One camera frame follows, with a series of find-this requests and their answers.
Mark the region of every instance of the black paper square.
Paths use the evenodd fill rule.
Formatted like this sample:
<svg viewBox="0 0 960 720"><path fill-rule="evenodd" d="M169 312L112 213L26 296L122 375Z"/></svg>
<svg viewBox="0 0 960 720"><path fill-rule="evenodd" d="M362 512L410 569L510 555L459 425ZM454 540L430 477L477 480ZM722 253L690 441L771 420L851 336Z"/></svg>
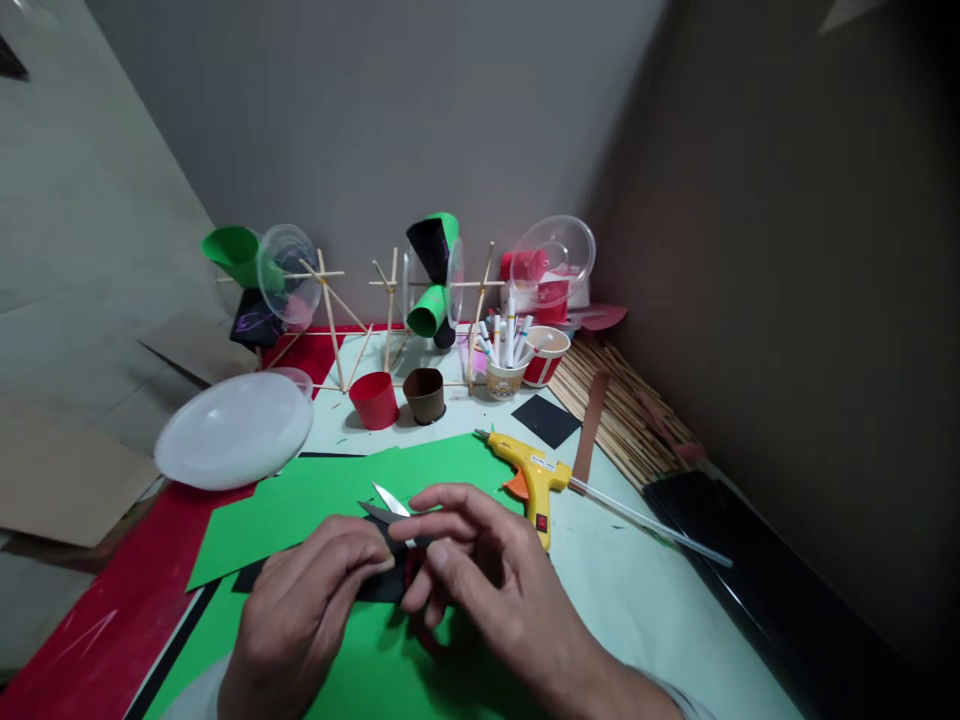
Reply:
<svg viewBox="0 0 960 720"><path fill-rule="evenodd" d="M244 290L233 320L230 339L244 345L271 348L283 335L283 321L267 306L259 290Z"/></svg>
<svg viewBox="0 0 960 720"><path fill-rule="evenodd" d="M534 395L514 410L513 416L553 450L563 445L563 441L582 424L566 410L539 395Z"/></svg>

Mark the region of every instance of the green construction paper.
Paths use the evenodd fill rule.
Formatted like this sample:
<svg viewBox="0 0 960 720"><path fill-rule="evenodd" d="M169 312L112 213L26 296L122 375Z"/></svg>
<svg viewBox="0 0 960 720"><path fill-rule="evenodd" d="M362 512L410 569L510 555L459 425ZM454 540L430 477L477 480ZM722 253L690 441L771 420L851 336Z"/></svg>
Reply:
<svg viewBox="0 0 960 720"><path fill-rule="evenodd" d="M513 476L475 435L364 458L296 458L281 475L263 480L252 497L211 514L187 590L303 542L328 515L363 517L357 501L380 502L371 482L405 505L430 485L467 482L522 513L522 503L498 492Z"/></svg>
<svg viewBox="0 0 960 720"><path fill-rule="evenodd" d="M158 718L193 680L233 650L247 596L225 578L147 711ZM469 618L449 611L431 657L393 605L356 603L343 645L307 718L542 717L529 693L487 650Z"/></svg>
<svg viewBox="0 0 960 720"><path fill-rule="evenodd" d="M173 667L144 713L144 720L160 718L191 682L233 650L240 627L240 611L247 595L231 592L236 574L224 578L210 604L190 633Z"/></svg>

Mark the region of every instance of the paper cup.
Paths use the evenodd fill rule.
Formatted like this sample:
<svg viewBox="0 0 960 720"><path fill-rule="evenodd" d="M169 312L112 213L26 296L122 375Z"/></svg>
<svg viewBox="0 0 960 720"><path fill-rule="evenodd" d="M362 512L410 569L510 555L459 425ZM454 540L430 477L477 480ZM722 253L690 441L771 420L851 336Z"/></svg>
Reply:
<svg viewBox="0 0 960 720"><path fill-rule="evenodd" d="M498 368L487 363L487 392L494 400L509 400L520 390L526 365L518 368Z"/></svg>
<svg viewBox="0 0 960 720"><path fill-rule="evenodd" d="M396 422L400 415L397 396L393 392L390 373L376 372L364 375L350 386L350 401L357 409L360 422L367 430L383 430Z"/></svg>
<svg viewBox="0 0 960 720"><path fill-rule="evenodd" d="M527 335L526 345L528 348L539 347L540 354L530 361L523 382L530 387L544 387L553 377L563 354L570 349L570 338L556 328L534 325Z"/></svg>
<svg viewBox="0 0 960 720"><path fill-rule="evenodd" d="M403 394L418 425L429 425L443 417L443 374L436 368L417 368L403 381Z"/></svg>

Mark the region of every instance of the yellow hot glue gun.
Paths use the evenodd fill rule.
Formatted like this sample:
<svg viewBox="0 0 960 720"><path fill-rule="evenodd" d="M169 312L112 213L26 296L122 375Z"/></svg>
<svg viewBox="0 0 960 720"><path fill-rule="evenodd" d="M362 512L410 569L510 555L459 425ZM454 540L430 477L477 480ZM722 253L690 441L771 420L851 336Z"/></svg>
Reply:
<svg viewBox="0 0 960 720"><path fill-rule="evenodd" d="M573 470L561 462L547 462L547 456L540 450L514 440L503 433L488 433L475 430L486 440L494 454L513 465L523 475L526 488L518 487L517 479L507 487L514 495L527 501L527 519L533 523L540 535L544 550L550 549L550 491L565 490L570 484Z"/></svg>

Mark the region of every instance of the plastic bowl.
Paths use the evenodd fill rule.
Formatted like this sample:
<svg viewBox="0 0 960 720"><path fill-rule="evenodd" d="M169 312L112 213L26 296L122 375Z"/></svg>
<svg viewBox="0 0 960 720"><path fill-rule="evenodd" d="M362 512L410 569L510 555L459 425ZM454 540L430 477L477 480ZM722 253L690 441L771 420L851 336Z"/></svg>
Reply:
<svg viewBox="0 0 960 720"><path fill-rule="evenodd" d="M167 423L154 449L171 480L230 490L273 475L303 446L313 403L279 373L251 373L203 391Z"/></svg>

